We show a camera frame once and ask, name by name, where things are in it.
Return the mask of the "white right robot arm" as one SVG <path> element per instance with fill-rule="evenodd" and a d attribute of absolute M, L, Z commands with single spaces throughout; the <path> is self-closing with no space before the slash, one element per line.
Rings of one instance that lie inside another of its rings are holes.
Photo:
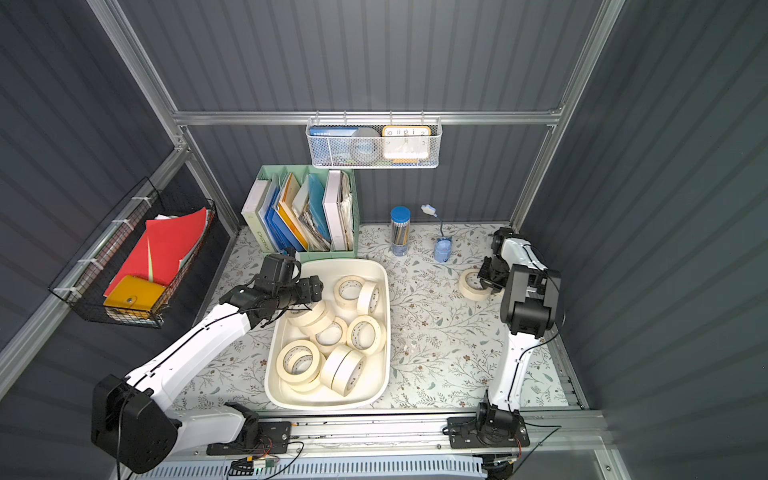
<path fill-rule="evenodd" d="M 533 351 L 545 344 L 558 319 L 561 286 L 560 273 L 547 268 L 513 228 L 496 230 L 491 249 L 478 280 L 482 289 L 502 295 L 500 321 L 507 338 L 475 420 L 476 435 L 487 445 L 513 442 L 520 432 L 524 378 Z"/>

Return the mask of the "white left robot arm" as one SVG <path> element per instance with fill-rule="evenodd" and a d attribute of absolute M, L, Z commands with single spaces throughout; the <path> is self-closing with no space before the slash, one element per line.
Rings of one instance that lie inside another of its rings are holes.
<path fill-rule="evenodd" d="M 118 467 L 143 474 L 169 455 L 198 446 L 251 450 L 260 442 L 259 416 L 229 402 L 173 413 L 185 386 L 231 343 L 290 310 L 321 300 L 324 285 L 305 277 L 292 254 L 269 254 L 247 283 L 222 295 L 192 329 L 123 377 L 108 375 L 93 389 L 90 439 Z"/>

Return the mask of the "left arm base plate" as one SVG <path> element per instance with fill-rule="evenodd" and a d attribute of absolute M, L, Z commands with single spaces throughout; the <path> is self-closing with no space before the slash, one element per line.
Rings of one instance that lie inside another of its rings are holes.
<path fill-rule="evenodd" d="M 283 454 L 288 448 L 291 429 L 292 423 L 288 421 L 247 422 L 233 441 L 209 444 L 206 454 L 209 456 Z"/>

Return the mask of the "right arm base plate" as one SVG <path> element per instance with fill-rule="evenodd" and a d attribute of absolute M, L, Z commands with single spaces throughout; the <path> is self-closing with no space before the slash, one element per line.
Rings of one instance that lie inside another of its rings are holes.
<path fill-rule="evenodd" d="M 527 426 L 519 415 L 493 420 L 451 417 L 442 433 L 448 437 L 452 449 L 518 449 L 530 445 Z"/>

